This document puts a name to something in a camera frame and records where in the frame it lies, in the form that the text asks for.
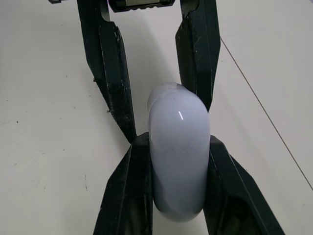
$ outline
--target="white floor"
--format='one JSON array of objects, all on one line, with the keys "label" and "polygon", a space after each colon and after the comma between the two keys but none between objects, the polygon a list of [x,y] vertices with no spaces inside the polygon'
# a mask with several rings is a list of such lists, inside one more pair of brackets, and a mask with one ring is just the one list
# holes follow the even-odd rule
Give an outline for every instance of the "white floor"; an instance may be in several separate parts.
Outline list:
[{"label": "white floor", "polygon": [[[222,44],[213,134],[254,177],[285,233],[313,234],[313,3],[219,0],[218,11],[233,58]],[[151,89],[179,82],[180,8],[112,20],[124,39],[140,134]],[[92,81],[76,1],[2,0],[0,30],[0,234],[92,234],[129,144]],[[154,234],[205,235],[204,216],[174,224],[155,210]]]}]

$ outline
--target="white curved object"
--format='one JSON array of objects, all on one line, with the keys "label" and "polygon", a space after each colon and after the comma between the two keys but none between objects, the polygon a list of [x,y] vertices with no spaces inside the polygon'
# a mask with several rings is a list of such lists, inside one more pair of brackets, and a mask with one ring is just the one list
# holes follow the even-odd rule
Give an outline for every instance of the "white curved object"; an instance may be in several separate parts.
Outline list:
[{"label": "white curved object", "polygon": [[148,100],[150,153],[156,207],[175,221],[203,208],[210,126],[205,105],[176,83],[153,90]]}]

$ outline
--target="scuff mark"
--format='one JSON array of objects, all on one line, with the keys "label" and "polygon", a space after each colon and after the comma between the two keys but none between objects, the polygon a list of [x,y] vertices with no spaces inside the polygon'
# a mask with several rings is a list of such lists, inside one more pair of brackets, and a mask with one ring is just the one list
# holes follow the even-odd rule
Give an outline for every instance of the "scuff mark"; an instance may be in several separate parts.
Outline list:
[{"label": "scuff mark", "polygon": [[5,124],[8,124],[8,123],[10,123],[10,122],[12,122],[12,121],[15,121],[15,120],[16,120],[16,118],[15,118],[15,119],[13,119],[13,120],[6,121],[6,122],[4,122],[4,123],[0,124],[0,126],[3,126],[3,125],[5,125]]},{"label": "scuff mark", "polygon": [[88,189],[87,189],[87,175],[85,175],[85,187],[86,187],[86,191],[88,192]]}]

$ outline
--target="rounded white object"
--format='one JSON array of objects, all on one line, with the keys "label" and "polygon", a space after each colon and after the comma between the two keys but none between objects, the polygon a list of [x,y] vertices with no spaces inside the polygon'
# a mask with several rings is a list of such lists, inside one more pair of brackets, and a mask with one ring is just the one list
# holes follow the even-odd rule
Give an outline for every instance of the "rounded white object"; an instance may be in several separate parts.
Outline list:
[{"label": "rounded white object", "polygon": [[203,208],[210,125],[205,105],[180,84],[167,83],[148,99],[153,195],[174,221],[193,219]]}]

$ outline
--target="line on surface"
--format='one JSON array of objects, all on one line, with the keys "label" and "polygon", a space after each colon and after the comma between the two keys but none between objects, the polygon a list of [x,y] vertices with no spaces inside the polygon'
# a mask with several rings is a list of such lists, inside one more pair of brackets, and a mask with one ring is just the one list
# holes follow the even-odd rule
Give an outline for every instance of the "line on surface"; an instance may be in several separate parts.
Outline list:
[{"label": "line on surface", "polygon": [[269,119],[269,121],[271,122],[272,126],[274,127],[274,129],[275,129],[276,133],[278,134],[280,140],[283,142],[284,146],[285,146],[286,149],[288,150],[288,152],[289,152],[290,156],[292,157],[294,163],[297,165],[297,167],[298,167],[298,169],[300,170],[301,174],[303,175],[304,179],[307,181],[308,185],[310,186],[311,190],[313,191],[313,187],[312,187],[312,185],[310,184],[308,178],[305,176],[305,174],[304,174],[304,172],[302,171],[301,167],[299,166],[297,160],[294,158],[292,152],[290,151],[290,149],[288,148],[288,146],[287,146],[286,142],[284,141],[283,137],[281,136],[281,134],[280,134],[279,131],[277,130],[277,128],[276,128],[274,122],[273,122],[272,119],[269,117],[269,115],[268,115],[267,111],[265,110],[263,104],[261,103],[259,97],[256,95],[254,89],[251,87],[249,81],[247,80],[247,78],[246,78],[246,76],[244,75],[243,71],[242,71],[241,68],[239,67],[239,65],[238,65],[237,61],[235,60],[234,56],[233,56],[233,55],[231,54],[231,52],[229,51],[229,49],[228,49],[228,47],[226,46],[226,44],[225,44],[224,40],[222,39],[222,37],[221,37],[221,42],[222,42],[223,45],[225,46],[225,48],[226,48],[228,54],[230,55],[230,57],[232,58],[232,60],[235,62],[236,67],[237,67],[238,70],[240,71],[241,75],[244,77],[244,79],[245,79],[246,83],[248,84],[248,86],[250,87],[250,89],[251,89],[253,95],[254,95],[255,98],[257,99],[257,101],[258,101],[258,103],[260,104],[261,108],[263,109],[264,113],[266,114],[266,116],[268,117],[268,119]]}]

